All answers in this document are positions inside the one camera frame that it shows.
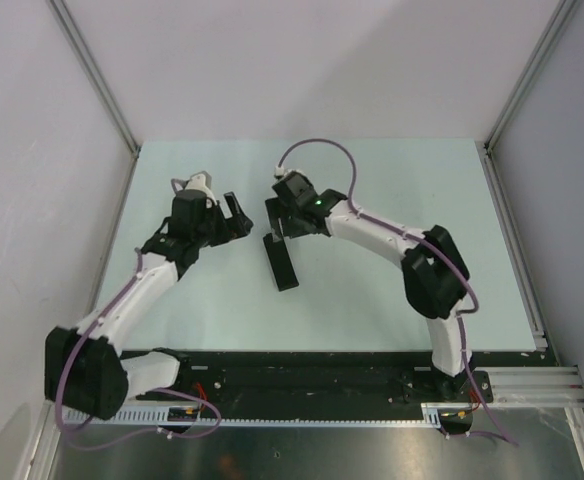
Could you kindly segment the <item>black glasses case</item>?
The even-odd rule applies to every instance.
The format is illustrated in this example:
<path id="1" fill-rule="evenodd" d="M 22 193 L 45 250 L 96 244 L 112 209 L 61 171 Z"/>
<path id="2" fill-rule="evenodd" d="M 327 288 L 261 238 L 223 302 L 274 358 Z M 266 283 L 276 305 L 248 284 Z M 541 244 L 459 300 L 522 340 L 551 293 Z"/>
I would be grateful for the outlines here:
<path id="1" fill-rule="evenodd" d="M 272 233 L 268 233 L 263 237 L 263 243 L 278 291 L 298 287 L 299 281 L 285 241 L 276 240 Z"/>

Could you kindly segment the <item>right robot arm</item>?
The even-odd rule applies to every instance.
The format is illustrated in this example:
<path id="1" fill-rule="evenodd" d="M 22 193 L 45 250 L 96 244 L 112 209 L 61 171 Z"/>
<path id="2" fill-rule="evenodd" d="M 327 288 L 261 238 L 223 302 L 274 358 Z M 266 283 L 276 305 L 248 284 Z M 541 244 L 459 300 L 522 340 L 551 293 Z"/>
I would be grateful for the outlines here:
<path id="1" fill-rule="evenodd" d="M 426 318 L 432 345 L 435 393 L 456 401 L 469 389 L 463 371 L 471 354 L 462 349 L 458 321 L 470 278 L 450 233 L 436 225 L 408 228 L 363 212 L 347 195 L 333 189 L 319 194 L 299 170 L 275 169 L 275 196 L 266 200 L 270 232 L 263 237 L 280 291 L 299 285 L 287 239 L 324 235 L 354 243 L 400 268 L 406 298 Z"/>

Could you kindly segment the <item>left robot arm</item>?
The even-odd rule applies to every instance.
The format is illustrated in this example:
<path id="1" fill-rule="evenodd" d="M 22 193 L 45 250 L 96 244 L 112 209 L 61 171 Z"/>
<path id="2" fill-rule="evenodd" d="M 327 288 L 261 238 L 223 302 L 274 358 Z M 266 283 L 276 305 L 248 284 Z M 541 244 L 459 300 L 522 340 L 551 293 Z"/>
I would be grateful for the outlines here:
<path id="1" fill-rule="evenodd" d="M 202 249 L 250 234 L 253 223 L 235 194 L 223 198 L 227 211 L 202 191 L 178 192 L 170 215 L 137 249 L 134 272 L 121 290 L 75 327 L 56 327 L 48 334 L 44 393 L 57 416 L 68 407 L 109 420 L 132 397 L 160 389 L 179 400 L 191 392 L 193 376 L 170 350 L 129 359 L 121 354 L 134 327 L 197 262 Z"/>

